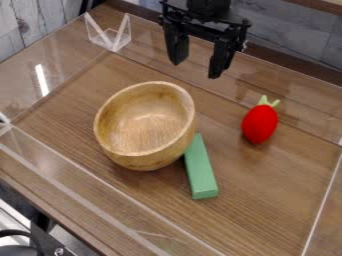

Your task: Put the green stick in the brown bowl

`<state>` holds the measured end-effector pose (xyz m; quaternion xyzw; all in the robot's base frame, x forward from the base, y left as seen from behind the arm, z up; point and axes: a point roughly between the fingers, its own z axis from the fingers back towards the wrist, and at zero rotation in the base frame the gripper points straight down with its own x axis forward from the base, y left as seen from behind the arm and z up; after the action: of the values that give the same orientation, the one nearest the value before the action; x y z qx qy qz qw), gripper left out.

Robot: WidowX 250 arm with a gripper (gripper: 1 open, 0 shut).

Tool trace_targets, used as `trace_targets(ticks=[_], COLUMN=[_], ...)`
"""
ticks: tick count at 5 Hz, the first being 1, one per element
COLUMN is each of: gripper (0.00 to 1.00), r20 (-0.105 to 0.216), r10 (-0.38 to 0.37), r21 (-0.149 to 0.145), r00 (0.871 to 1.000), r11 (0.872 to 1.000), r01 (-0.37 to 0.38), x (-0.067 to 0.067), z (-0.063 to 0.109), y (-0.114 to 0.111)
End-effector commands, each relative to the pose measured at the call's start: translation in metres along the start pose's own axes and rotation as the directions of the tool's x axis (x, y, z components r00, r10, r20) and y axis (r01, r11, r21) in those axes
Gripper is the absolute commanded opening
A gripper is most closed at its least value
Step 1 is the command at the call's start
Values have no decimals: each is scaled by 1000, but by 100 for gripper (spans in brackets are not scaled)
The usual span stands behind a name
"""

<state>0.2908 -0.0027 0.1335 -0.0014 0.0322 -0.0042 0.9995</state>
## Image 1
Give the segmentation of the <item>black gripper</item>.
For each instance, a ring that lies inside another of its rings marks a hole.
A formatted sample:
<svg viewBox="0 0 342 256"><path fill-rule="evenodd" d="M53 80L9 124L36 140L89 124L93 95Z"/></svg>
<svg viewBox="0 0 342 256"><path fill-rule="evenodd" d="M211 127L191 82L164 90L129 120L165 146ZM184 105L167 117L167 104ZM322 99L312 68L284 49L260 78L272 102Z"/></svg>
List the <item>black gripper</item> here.
<svg viewBox="0 0 342 256"><path fill-rule="evenodd" d="M216 79L229 67L235 50L243 51L251 21L232 12L231 0L161 0L160 22L169 61L179 65L188 57L187 33L215 40L208 78Z"/></svg>

